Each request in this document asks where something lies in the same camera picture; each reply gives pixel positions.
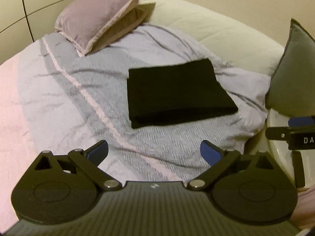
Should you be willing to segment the black garment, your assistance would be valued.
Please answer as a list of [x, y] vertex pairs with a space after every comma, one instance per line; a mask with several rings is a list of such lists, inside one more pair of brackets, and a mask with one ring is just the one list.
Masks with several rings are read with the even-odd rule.
[[129, 69], [128, 109], [133, 129], [226, 116], [238, 107], [218, 82], [209, 59]]

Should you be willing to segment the grey cushion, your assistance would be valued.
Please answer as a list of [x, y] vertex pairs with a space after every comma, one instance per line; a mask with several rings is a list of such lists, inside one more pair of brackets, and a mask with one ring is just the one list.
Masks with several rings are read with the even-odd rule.
[[314, 116], [314, 38], [293, 18], [266, 107], [288, 117]]

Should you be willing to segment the grey pink herringbone duvet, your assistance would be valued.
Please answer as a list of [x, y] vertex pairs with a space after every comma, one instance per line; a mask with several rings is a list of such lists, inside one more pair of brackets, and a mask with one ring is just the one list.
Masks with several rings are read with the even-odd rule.
[[[199, 59], [212, 62], [238, 112], [132, 129], [128, 70]], [[120, 182], [187, 182], [208, 168], [203, 140], [243, 151], [263, 128], [270, 80], [229, 65], [178, 30], [148, 23], [84, 57], [62, 34], [44, 36], [1, 65], [1, 230], [17, 222], [11, 192], [41, 151], [66, 154], [103, 139], [109, 154], [100, 168]]]

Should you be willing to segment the mauve pillow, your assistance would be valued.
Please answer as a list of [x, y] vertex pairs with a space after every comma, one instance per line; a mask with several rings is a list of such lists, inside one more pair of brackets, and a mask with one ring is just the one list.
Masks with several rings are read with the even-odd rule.
[[86, 56], [133, 31], [154, 8], [153, 0], [74, 0], [59, 14], [55, 31]]

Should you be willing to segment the white wardrobe doors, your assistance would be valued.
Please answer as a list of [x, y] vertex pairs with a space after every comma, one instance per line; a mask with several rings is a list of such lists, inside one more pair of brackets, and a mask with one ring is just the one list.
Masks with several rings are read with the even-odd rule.
[[73, 0], [1, 0], [1, 63], [54, 31], [59, 13]]

